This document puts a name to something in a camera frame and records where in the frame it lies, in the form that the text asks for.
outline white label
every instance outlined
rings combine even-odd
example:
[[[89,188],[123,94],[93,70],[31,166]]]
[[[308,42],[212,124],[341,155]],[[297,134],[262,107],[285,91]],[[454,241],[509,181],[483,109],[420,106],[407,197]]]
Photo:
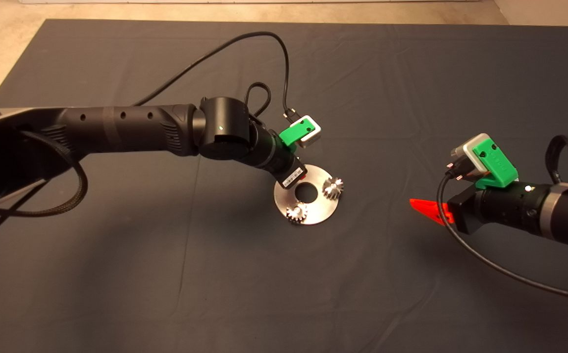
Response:
[[[284,180],[284,182],[282,183],[282,185],[284,185],[285,188],[287,188],[295,179],[297,179],[297,177],[299,177],[304,171],[302,170],[302,168],[297,167],[297,169],[295,169],[294,172],[292,172],[288,178],[286,178]]]

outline dark gray tablecloth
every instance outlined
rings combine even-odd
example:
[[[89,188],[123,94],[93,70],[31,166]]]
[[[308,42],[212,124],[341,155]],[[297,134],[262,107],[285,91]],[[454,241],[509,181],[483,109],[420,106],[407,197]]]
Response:
[[[408,204],[434,198],[450,149],[479,132],[521,179],[549,181],[546,145],[568,134],[568,27],[51,20],[0,107],[127,105],[259,29],[286,41],[289,103],[324,129],[300,156],[345,180],[334,216],[291,226],[273,179],[239,163],[86,157],[80,206],[0,228],[0,352],[568,352],[568,299],[490,270]],[[283,74],[277,43],[247,40],[152,103],[240,98],[261,80],[282,130]],[[60,176],[26,207],[75,187]],[[468,238],[568,288],[567,247],[500,226]]]

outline metal washer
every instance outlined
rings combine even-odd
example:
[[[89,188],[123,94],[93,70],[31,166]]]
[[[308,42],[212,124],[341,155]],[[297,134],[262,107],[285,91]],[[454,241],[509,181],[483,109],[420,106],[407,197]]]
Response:
[[[328,219],[336,210],[338,206],[338,199],[330,200],[325,197],[322,192],[322,188],[326,179],[332,178],[325,170],[313,165],[306,165],[308,173],[306,177],[299,181],[297,185],[293,188],[286,190],[282,188],[279,183],[275,183],[275,188],[273,189],[273,196],[275,198],[275,205],[284,217],[286,217],[286,208],[294,208],[297,203],[300,203],[295,196],[295,189],[302,183],[309,183],[317,189],[317,199],[311,203],[306,203],[308,214],[306,219],[304,219],[300,224],[311,225],[321,223]]]

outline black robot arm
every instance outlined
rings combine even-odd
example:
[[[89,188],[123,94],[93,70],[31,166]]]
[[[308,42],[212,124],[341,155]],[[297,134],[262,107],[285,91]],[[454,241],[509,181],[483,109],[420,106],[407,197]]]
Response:
[[[470,187],[448,201],[460,232],[498,223],[568,244],[568,183],[514,181],[506,188]]]
[[[279,136],[233,98],[191,104],[129,107],[0,109],[0,200],[70,168],[64,159],[20,131],[66,147],[75,160],[97,152],[167,150],[234,159],[266,170],[290,188],[306,168]]]

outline silver gear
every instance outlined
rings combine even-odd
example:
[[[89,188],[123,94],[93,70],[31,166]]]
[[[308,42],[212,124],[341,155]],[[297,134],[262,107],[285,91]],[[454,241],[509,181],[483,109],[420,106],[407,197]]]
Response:
[[[329,178],[324,182],[323,187],[324,196],[330,200],[336,200],[340,197],[343,192],[343,179],[341,178]]]
[[[286,218],[293,223],[302,223],[306,216],[308,215],[308,208],[305,203],[298,203],[293,208],[286,208]]]

